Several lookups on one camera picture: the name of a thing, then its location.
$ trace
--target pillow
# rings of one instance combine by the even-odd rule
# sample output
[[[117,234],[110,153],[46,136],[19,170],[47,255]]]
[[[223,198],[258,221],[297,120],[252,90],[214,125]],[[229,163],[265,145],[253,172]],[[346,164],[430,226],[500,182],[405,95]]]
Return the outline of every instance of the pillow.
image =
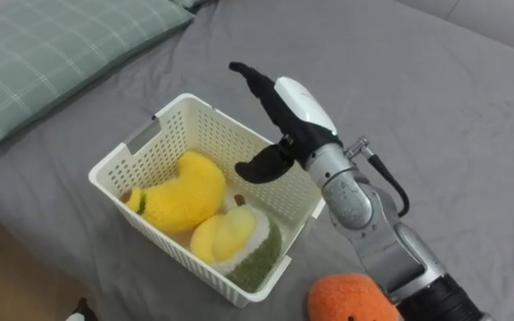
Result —
[[[1,6],[0,141],[193,17],[169,0]]]
[[[186,9],[194,9],[195,6],[207,2],[208,0],[171,0]]]

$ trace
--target gray bed sheet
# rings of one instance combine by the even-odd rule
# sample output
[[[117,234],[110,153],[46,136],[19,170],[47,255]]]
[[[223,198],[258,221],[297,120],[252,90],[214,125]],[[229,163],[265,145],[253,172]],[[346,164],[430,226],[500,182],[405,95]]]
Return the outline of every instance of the gray bed sheet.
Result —
[[[83,280],[104,320],[305,319],[316,280],[361,271],[326,212],[269,298],[236,309],[87,181],[106,153],[184,92],[279,138],[228,71],[232,60],[301,81],[346,143],[370,137],[413,201],[405,221],[481,309],[514,320],[514,49],[393,1],[202,7],[183,33],[0,146],[0,222]]]

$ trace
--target white wall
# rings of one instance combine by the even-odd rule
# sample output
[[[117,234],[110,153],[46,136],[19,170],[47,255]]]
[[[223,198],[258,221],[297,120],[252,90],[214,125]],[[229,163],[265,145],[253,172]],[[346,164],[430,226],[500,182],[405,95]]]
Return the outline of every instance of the white wall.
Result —
[[[514,0],[397,0],[514,47]]]

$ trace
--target plush toy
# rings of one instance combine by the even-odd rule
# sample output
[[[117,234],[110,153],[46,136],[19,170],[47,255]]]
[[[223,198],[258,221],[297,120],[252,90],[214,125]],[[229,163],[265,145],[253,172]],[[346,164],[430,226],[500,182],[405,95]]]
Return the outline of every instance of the plush toy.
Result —
[[[368,276],[327,276],[309,291],[311,321],[397,321],[398,312]]]
[[[179,158],[178,173],[157,186],[133,187],[122,201],[166,234],[194,228],[220,208],[225,178],[213,161],[190,151]]]
[[[203,222],[192,235],[190,251],[247,292],[255,292],[281,251],[278,225],[251,205]]]
[[[88,307],[87,298],[81,298],[77,308],[72,312],[72,315],[67,318],[67,321],[98,321],[95,312]]]

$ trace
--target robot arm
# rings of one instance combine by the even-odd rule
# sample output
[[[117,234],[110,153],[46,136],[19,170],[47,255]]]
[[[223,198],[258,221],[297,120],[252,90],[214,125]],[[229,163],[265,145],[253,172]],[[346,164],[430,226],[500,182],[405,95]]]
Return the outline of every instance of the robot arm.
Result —
[[[362,137],[344,149],[332,120],[299,83],[274,83],[240,62],[229,68],[247,80],[252,93],[283,133],[278,144],[249,162],[236,164],[248,182],[283,176],[297,161],[310,175],[330,209],[336,230],[356,250],[362,266],[406,321],[488,321],[419,236],[400,218],[409,209],[403,189]],[[353,159],[358,155],[390,182],[404,202],[397,211],[385,191],[372,186]]]

